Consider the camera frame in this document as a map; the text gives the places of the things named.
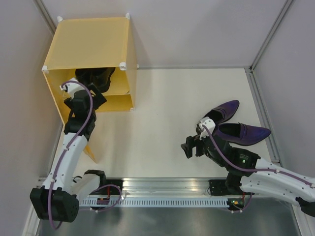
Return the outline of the black leather shoe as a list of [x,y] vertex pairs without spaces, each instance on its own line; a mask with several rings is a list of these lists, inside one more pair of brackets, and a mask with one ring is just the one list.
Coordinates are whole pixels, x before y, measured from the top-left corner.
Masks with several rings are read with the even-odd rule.
[[89,68],[80,68],[75,70],[75,78],[82,84],[90,84],[91,70]]

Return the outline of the black pointed loafer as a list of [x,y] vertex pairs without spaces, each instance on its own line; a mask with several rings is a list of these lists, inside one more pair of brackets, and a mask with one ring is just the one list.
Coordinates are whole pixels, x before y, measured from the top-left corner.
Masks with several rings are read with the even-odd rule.
[[94,68],[92,70],[92,83],[101,93],[109,90],[111,76],[114,72],[114,67]]

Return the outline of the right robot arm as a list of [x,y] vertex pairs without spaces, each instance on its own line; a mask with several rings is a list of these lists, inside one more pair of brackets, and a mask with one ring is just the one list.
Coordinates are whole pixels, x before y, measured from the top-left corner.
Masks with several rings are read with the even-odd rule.
[[218,136],[189,136],[181,144],[187,158],[207,156],[227,170],[224,187],[232,195],[261,194],[300,207],[315,215],[315,180],[261,158],[247,149],[233,147]]

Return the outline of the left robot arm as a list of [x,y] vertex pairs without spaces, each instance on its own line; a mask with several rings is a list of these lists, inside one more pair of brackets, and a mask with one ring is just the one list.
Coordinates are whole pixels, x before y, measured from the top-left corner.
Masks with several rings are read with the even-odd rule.
[[54,161],[42,186],[33,188],[30,193],[38,218],[50,223],[73,222],[79,204],[89,194],[101,195],[107,190],[104,171],[87,170],[77,183],[73,181],[79,157],[95,128],[95,111],[106,98],[94,84],[85,86],[75,79],[64,82],[61,89],[70,96],[64,101],[70,113],[64,126],[60,157]]

